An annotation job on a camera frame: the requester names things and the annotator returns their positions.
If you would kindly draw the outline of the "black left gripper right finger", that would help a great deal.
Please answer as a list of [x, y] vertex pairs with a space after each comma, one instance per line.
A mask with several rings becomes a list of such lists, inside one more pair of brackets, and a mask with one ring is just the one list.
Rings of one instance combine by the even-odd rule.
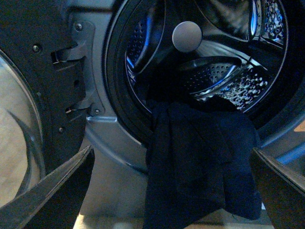
[[258, 148], [253, 148], [251, 151], [250, 166], [273, 227], [303, 229], [305, 177]]

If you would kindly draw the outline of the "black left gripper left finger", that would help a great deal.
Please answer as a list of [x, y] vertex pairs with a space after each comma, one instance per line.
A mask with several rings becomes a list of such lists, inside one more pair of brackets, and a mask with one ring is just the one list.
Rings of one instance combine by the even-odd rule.
[[2, 229], [72, 229], [86, 196], [95, 154], [88, 146], [0, 209]]

